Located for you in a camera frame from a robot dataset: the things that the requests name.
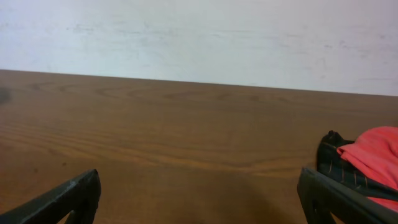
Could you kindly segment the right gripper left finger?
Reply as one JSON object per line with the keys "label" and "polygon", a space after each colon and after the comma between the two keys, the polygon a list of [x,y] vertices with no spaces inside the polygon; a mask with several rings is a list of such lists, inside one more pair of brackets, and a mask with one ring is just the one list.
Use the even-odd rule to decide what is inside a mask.
{"label": "right gripper left finger", "polygon": [[88,170],[56,188],[1,214],[1,223],[92,224],[101,196],[97,170]]}

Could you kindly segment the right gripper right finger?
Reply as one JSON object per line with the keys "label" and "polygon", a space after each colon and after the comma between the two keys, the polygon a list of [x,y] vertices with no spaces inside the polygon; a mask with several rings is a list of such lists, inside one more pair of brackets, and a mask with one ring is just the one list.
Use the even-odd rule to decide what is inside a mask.
{"label": "right gripper right finger", "polygon": [[297,192],[308,223],[397,224],[397,213],[373,202],[327,176],[304,167]]}

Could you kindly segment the black patterned garment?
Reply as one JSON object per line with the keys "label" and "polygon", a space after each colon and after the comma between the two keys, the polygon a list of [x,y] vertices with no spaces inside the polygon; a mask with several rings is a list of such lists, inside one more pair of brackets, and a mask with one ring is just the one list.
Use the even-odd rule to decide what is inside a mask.
{"label": "black patterned garment", "polygon": [[338,147],[354,141],[343,139],[336,131],[329,131],[322,137],[317,149],[317,171],[345,187],[366,197],[397,201],[397,190],[376,180],[369,179],[350,162],[338,154]]}

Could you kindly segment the red t-shirt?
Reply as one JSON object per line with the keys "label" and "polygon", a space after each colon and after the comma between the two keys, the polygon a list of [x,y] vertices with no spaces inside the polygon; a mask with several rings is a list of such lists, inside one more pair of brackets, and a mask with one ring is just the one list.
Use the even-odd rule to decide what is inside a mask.
{"label": "red t-shirt", "polygon": [[369,190],[371,181],[397,190],[397,128],[382,126],[362,133],[336,152],[357,169],[354,189]]}

